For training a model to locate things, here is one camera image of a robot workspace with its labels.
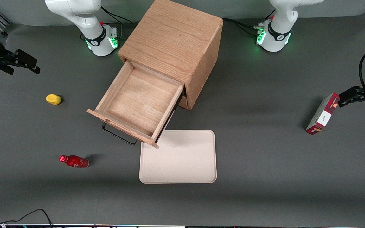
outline open drawer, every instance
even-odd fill
[[[87,112],[158,149],[184,83],[127,60],[95,110]]]

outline gray wall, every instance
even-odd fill
[[[186,6],[219,17],[262,18],[274,8],[268,0],[174,0]],[[139,21],[153,0],[102,0],[107,10]],[[66,19],[51,13],[44,0],[0,0],[0,12],[15,24],[54,26],[71,24]],[[298,8],[300,17],[343,17],[365,13],[365,0],[325,0],[313,6]],[[104,22],[112,22],[102,10],[96,14]]]

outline gray table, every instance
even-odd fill
[[[299,19],[294,31],[267,53],[225,22],[194,109],[178,109],[167,126],[214,131],[218,178],[145,185],[140,146],[86,113],[122,67],[117,55],[94,56],[74,26],[11,27],[7,48],[27,51],[42,71],[0,74],[0,222],[44,208],[54,223],[365,227],[365,103],[337,109],[321,133],[304,132],[324,97],[359,85],[365,15]],[[48,104],[50,93],[65,102]],[[93,164],[70,168],[62,154]]]

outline yellow object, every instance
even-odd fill
[[[46,101],[52,105],[58,105],[61,103],[61,97],[56,94],[49,94],[46,97]]]

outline green light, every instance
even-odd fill
[[[291,36],[291,32],[288,34],[287,41],[285,41],[285,44],[288,43],[288,40],[290,39],[290,36]]]
[[[262,32],[259,36],[258,36],[258,38],[257,38],[257,43],[258,44],[262,44],[263,43],[263,41],[264,41],[264,38],[265,38],[265,36],[266,36],[266,32]]]
[[[87,43],[87,45],[88,45],[88,49],[90,49],[90,50],[91,50],[90,44],[88,43],[87,39],[85,39],[85,42],[86,42],[86,43]]]
[[[108,37],[109,42],[111,43],[113,49],[118,47],[118,39]]]

